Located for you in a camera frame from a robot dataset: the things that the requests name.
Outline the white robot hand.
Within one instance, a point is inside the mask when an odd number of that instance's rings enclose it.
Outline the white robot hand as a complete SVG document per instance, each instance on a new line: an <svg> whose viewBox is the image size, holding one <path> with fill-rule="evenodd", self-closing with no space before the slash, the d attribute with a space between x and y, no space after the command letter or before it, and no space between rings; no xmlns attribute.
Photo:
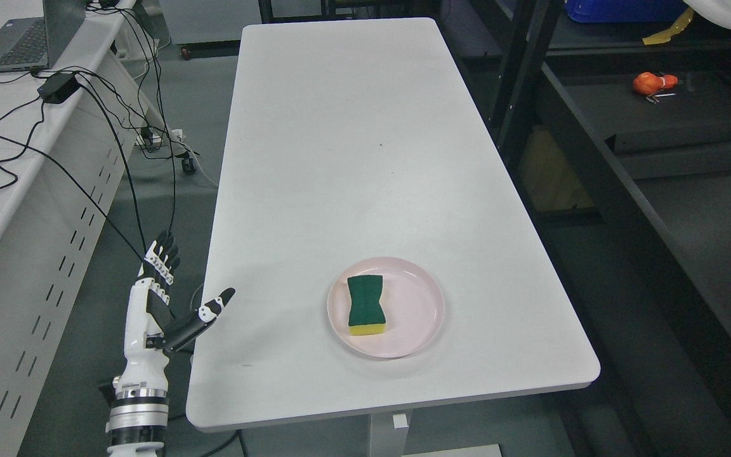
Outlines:
<svg viewBox="0 0 731 457"><path fill-rule="evenodd" d="M236 293L235 288L224 289L218 297L201 304L186 316L175 318L162 327L146 310L148 293L154 293L159 279L160 289L170 296L174 281L174 269L179 267L179 246L172 245L171 232L163 230L144 254L144 279L137 280L130 290L124 330L124 356L126 367L119 381L114 383L117 399L137 396L137 391L168 391L165 369L168 356L163 351L180 351L203 334L216 321ZM154 347L146 347L148 335L154 336Z"/></svg>

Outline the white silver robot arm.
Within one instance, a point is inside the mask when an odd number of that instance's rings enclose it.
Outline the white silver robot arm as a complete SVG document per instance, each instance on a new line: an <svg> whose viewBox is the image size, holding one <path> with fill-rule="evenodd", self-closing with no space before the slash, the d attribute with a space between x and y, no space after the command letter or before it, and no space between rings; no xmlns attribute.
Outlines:
<svg viewBox="0 0 731 457"><path fill-rule="evenodd" d="M169 420L169 356L203 334L235 294L227 288L176 318L170 307L179 248L170 231L160 232L145 252L131 286L124 325L124 359L119 376L102 387L110 405L105 425L109 456L159 456Z"/></svg>

